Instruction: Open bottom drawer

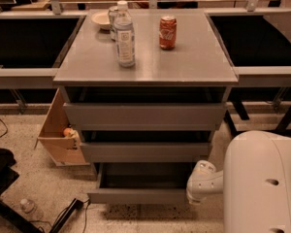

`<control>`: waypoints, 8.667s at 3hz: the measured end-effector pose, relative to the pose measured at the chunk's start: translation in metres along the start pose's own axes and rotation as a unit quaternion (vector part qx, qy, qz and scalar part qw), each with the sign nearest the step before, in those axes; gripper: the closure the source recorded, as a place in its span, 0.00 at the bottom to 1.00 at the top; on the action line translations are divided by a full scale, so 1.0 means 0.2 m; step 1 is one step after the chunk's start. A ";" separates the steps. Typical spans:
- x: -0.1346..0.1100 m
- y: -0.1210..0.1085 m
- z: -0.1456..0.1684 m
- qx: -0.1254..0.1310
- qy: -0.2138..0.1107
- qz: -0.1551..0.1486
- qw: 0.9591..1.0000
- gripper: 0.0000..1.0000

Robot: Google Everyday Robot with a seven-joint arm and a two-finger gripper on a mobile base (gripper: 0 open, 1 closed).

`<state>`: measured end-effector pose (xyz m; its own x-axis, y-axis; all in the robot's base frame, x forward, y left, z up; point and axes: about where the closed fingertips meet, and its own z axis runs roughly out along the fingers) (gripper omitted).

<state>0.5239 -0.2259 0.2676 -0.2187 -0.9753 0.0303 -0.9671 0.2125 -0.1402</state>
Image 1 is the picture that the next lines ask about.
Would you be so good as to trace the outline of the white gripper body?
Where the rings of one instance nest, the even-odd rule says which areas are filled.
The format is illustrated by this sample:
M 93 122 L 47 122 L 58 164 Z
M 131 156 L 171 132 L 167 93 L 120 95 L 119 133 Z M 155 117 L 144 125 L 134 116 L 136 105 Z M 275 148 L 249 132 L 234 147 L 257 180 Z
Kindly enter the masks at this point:
M 199 204 L 208 194 L 215 193 L 213 181 L 215 172 L 215 166 L 206 160 L 196 163 L 186 186 L 186 196 L 191 204 Z

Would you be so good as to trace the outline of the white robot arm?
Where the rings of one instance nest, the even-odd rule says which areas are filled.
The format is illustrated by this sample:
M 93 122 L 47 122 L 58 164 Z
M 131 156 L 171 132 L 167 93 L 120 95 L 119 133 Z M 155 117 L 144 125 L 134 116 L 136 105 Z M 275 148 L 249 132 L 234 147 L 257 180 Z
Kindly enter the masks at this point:
M 247 131 L 229 144 L 221 171 L 198 162 L 188 200 L 215 193 L 223 194 L 224 233 L 291 233 L 291 138 Z

